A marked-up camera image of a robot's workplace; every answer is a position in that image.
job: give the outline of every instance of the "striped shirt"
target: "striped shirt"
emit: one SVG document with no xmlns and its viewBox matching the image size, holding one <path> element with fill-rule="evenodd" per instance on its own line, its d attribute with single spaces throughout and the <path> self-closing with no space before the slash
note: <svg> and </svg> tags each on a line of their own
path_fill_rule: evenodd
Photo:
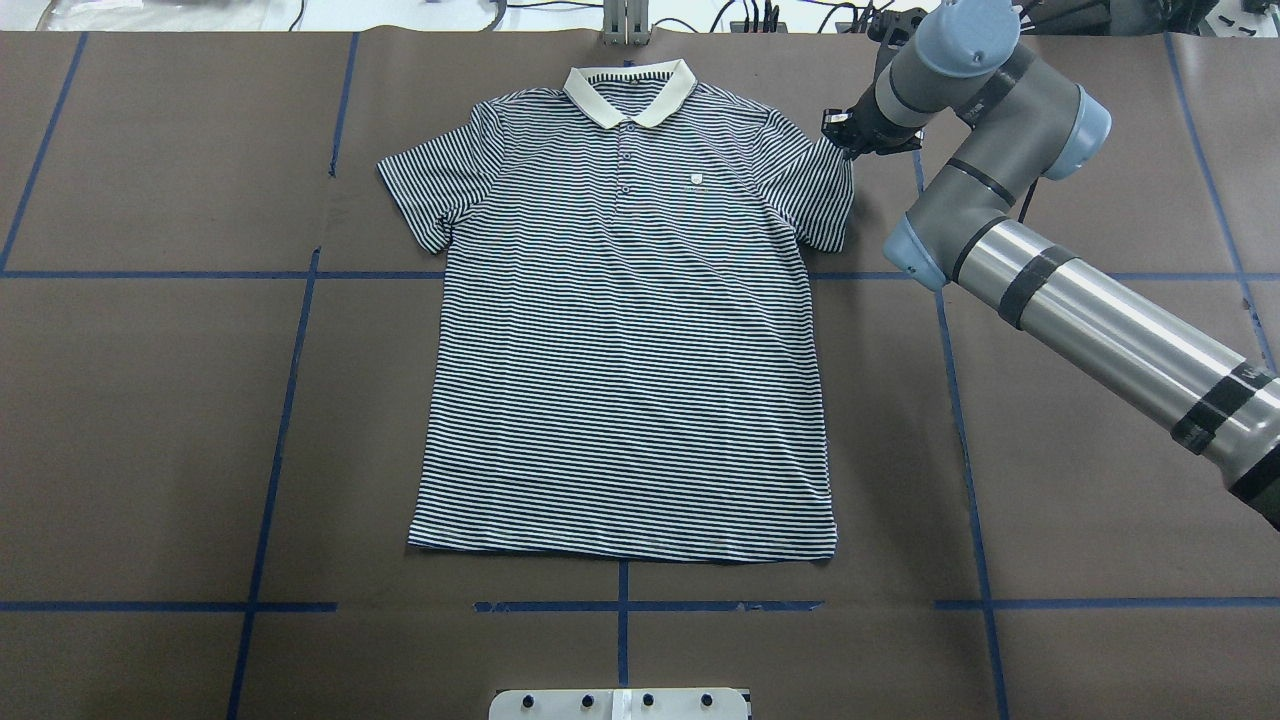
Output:
<svg viewBox="0 0 1280 720">
<path fill-rule="evenodd" d="M 410 544 L 835 552 L 797 247 L 841 249 L 835 146 L 675 60 L 481 102 L 378 169 L 449 249 Z"/>
</svg>

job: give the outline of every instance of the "shirt sleeve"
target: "shirt sleeve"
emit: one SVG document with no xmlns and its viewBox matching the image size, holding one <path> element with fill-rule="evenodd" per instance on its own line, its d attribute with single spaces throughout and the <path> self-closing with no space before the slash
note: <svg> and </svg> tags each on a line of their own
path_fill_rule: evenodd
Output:
<svg viewBox="0 0 1280 720">
<path fill-rule="evenodd" d="M 751 158 L 765 204 L 786 219 L 800 242 L 840 252 L 854 204 L 854 168 L 826 138 L 810 141 L 782 113 L 769 110 Z"/>
<path fill-rule="evenodd" d="M 489 102 L 476 105 L 467 124 L 378 163 L 413 238 L 431 252 L 449 245 L 453 227 L 489 196 L 500 168 L 502 132 Z"/>
</svg>

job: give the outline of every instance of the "blue joint cap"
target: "blue joint cap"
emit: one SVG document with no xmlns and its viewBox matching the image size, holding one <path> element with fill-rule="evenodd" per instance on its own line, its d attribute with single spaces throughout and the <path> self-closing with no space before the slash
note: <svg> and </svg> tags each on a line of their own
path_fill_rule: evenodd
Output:
<svg viewBox="0 0 1280 720">
<path fill-rule="evenodd" d="M 1101 102 L 1089 97 L 1084 87 L 1080 88 L 1080 106 L 1075 110 L 1075 124 L 1071 126 L 1071 135 L 1066 136 L 1066 145 L 1057 154 L 1057 160 L 1044 170 L 1048 179 L 1062 179 L 1093 158 L 1107 135 L 1111 133 L 1111 113 Z"/>
<path fill-rule="evenodd" d="M 942 0 L 911 42 L 936 73 L 970 78 L 1005 64 L 1018 46 L 1021 22 L 1009 0 Z"/>
<path fill-rule="evenodd" d="M 911 275 L 915 282 L 937 292 L 947 284 L 947 275 L 942 273 L 933 256 L 924 249 L 920 237 L 915 234 L 911 220 L 902 215 L 902 219 L 893 225 L 893 232 L 888 233 L 884 241 L 884 258 L 897 265 L 897 269 Z"/>
</svg>

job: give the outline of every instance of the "white bracket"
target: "white bracket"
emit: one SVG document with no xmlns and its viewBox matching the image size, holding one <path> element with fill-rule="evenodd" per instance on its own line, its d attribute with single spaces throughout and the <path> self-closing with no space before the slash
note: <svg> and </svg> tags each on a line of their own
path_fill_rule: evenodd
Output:
<svg viewBox="0 0 1280 720">
<path fill-rule="evenodd" d="M 605 45 L 649 45 L 649 0 L 604 0 Z"/>
<path fill-rule="evenodd" d="M 503 691 L 489 720 L 751 720 L 750 697 L 732 688 Z"/>
</svg>

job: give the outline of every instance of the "robot end effector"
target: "robot end effector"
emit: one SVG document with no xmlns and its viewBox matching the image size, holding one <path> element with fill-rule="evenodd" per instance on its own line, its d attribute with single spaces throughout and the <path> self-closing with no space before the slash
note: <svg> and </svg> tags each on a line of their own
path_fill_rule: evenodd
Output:
<svg viewBox="0 0 1280 720">
<path fill-rule="evenodd" d="M 955 282 L 1222 470 L 1280 529 L 1280 380 L 1007 217 L 1036 178 L 1062 179 L 1111 117 L 1019 45 L 1009 0 L 886 13 L 876 79 L 823 135 L 849 158 L 919 149 L 951 108 L 972 133 L 906 211 L 884 255 L 929 290 Z"/>
</svg>

